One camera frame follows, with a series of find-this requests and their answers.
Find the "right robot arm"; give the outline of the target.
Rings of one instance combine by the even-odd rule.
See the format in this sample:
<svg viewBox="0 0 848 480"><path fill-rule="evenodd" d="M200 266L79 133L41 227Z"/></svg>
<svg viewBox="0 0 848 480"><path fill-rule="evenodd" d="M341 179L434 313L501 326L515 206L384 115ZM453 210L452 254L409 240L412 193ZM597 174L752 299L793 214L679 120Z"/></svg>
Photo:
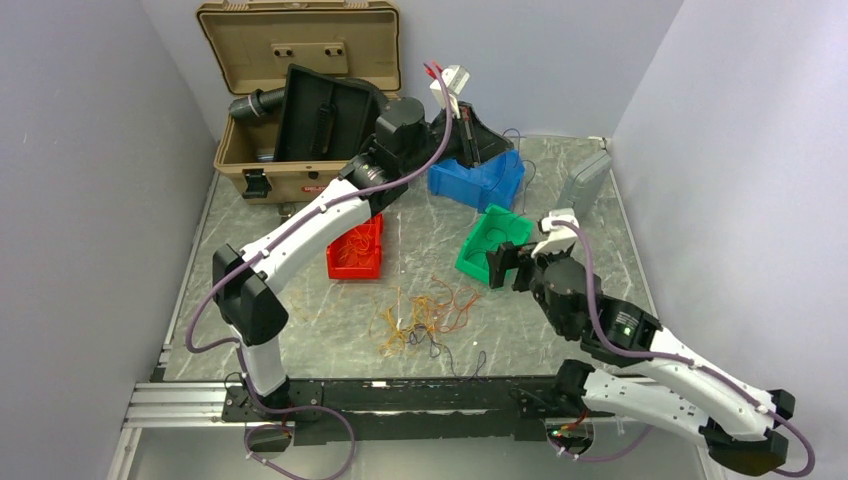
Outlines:
<svg viewBox="0 0 848 480"><path fill-rule="evenodd" d="M579 342L601 364L657 383L631 384L601 367L566 359L549 389L557 411L631 417L706 448L712 460L743 475L762 476L786 463L789 441L774 417L792 417L792 394L752 387L724 373L647 311L604 294L600 277L569 250L532 256L533 248L505 242L487 252L490 287L503 286L506 274L515 271L513 290L532 295L557 335Z"/></svg>

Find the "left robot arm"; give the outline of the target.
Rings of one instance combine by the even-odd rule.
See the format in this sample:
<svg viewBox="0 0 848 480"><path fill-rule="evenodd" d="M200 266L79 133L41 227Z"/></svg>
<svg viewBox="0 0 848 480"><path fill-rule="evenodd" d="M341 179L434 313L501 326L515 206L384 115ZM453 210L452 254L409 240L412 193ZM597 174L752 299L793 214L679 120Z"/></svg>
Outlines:
<svg viewBox="0 0 848 480"><path fill-rule="evenodd" d="M355 226L382 212L408 183L443 160L466 169L511 150L513 143L486 127L467 102L432 121L413 98L391 101L374 131L324 191L274 231L213 256L213 300L235 335L252 389L248 407L264 420L289 404L289 375L280 335L289 314L279 294L309 261Z"/></svg>

